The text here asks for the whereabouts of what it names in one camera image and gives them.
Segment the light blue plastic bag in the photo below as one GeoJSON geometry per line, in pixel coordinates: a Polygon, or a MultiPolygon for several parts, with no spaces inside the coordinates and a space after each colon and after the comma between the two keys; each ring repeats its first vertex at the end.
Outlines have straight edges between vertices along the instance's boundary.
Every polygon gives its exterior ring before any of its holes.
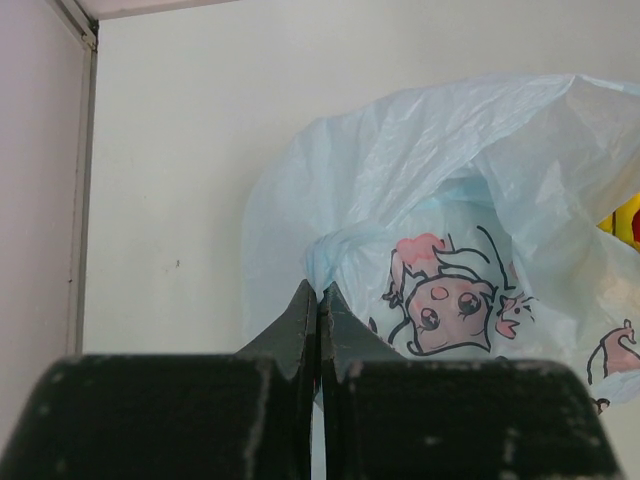
{"type": "Polygon", "coordinates": [[[498,75],[401,91],[298,133],[242,223],[243,334],[307,281],[411,360],[568,365],[639,396],[639,251],[598,224],[639,193],[639,89],[498,75]]]}

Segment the yellow fake lemon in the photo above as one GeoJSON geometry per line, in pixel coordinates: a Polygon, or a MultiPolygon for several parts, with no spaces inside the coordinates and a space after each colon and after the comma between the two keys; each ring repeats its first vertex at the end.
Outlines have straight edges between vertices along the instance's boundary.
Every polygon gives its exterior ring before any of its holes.
{"type": "Polygon", "coordinates": [[[640,210],[640,194],[637,193],[626,201],[623,205],[614,210],[610,215],[603,219],[598,227],[619,239],[626,245],[640,250],[640,243],[633,241],[631,222],[636,211],[640,210]]]}

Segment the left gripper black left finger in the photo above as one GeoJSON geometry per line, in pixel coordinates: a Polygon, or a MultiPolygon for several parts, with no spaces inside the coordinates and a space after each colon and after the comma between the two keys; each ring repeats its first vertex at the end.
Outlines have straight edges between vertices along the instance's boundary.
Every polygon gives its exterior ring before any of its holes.
{"type": "Polygon", "coordinates": [[[5,479],[307,479],[316,295],[233,354],[53,363],[1,456],[5,479]]]}

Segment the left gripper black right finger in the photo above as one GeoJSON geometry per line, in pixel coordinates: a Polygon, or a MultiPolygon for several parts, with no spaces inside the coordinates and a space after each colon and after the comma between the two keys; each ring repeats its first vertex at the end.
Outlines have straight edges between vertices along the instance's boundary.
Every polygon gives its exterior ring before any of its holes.
{"type": "Polygon", "coordinates": [[[350,311],[319,306],[331,479],[619,479],[594,405],[565,366],[411,361],[350,311]]]}

